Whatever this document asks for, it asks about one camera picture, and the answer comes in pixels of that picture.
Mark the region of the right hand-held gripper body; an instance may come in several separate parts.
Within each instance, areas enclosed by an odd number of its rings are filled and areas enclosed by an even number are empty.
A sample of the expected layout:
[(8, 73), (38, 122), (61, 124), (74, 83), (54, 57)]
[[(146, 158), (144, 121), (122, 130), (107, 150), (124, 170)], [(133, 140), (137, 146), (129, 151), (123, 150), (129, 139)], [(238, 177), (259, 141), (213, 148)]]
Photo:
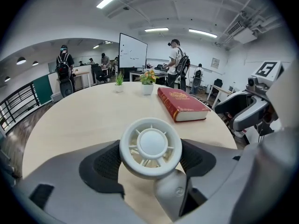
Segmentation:
[(258, 96), (266, 96), (266, 92), (284, 72), (281, 61), (264, 61), (248, 78), (246, 90)]

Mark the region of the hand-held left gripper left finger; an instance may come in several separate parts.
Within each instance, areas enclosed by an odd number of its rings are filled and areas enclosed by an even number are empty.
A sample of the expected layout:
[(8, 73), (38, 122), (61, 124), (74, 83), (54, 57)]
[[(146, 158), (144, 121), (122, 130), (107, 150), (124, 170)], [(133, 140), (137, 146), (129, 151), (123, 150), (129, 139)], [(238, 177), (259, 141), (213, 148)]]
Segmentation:
[(23, 178), (17, 189), (51, 223), (164, 221), (153, 181), (136, 177), (124, 167), (118, 141), (52, 157)]

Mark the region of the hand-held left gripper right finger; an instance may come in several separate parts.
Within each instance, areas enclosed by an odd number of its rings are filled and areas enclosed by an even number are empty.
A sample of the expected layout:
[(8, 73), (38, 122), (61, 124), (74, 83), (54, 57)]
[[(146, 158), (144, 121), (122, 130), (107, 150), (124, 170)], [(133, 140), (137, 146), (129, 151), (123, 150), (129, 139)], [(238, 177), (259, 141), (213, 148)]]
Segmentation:
[(187, 176), (179, 224), (230, 224), (249, 175), (249, 148), (237, 150), (182, 140)]

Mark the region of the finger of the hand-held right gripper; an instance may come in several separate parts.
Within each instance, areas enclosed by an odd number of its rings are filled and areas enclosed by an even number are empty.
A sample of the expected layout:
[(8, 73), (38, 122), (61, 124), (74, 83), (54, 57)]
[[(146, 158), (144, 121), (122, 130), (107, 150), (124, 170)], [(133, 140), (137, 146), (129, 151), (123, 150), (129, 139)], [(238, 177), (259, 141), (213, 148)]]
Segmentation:
[(235, 131), (242, 131), (260, 123), (270, 106), (270, 102), (263, 98), (252, 96), (251, 99), (253, 102), (233, 117)]
[(248, 91), (238, 91), (228, 96), (214, 107), (217, 114), (229, 113), (231, 116), (251, 116), (254, 110), (251, 108), (252, 93)]

